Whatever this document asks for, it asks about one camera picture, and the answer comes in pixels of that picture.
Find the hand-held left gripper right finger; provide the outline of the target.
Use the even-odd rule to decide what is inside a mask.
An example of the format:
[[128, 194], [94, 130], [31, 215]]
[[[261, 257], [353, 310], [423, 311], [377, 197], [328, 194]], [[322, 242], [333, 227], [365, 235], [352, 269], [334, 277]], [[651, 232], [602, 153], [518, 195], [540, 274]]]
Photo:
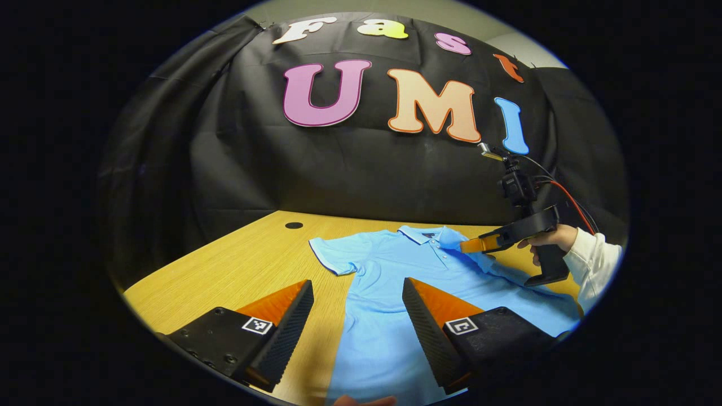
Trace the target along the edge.
[[447, 394], [510, 381], [568, 335], [548, 334], [505, 306], [482, 310], [411, 277], [404, 280], [402, 300]]

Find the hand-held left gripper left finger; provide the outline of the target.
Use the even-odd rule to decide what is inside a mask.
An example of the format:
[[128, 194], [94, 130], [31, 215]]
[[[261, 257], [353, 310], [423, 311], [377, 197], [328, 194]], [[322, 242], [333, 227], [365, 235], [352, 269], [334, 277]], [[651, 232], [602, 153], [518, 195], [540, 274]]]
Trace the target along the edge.
[[237, 310], [214, 307], [157, 337], [222, 375], [272, 392], [296, 349], [314, 305], [311, 280], [302, 280]]

